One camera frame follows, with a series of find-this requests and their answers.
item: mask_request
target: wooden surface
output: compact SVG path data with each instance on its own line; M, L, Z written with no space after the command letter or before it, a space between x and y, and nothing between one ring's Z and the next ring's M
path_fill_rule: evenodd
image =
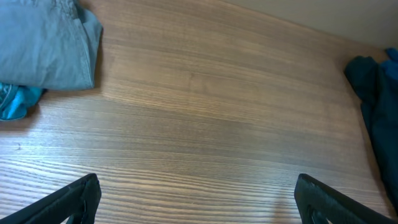
M85 1L97 88L0 123L0 217L94 172L97 223L300 223L307 173L392 215L342 69L381 50L219 1Z

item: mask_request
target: teal fabric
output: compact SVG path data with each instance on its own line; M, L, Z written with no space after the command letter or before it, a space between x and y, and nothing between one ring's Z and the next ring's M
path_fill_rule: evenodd
M0 83L0 120L21 119L38 102L43 89Z
M77 0L0 0L0 82L93 88L101 31Z

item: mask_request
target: folded fabric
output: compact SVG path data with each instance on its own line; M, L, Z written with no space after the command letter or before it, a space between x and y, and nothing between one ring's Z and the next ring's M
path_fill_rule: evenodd
M0 121L23 118L41 94L41 88L0 83Z
M398 80L391 73L386 75L371 57L354 58L345 75L362 100L362 115L381 179L398 213Z
M94 87L102 25L78 0L0 0L0 82Z
M391 60L381 63L384 72L391 78L398 80L398 51L395 48L386 49L386 53Z

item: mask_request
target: dark teal cloth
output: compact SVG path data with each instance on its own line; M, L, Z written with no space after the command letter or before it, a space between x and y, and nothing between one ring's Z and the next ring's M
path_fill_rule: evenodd
M398 80L371 57L356 57L345 75L361 110L387 194L398 213Z

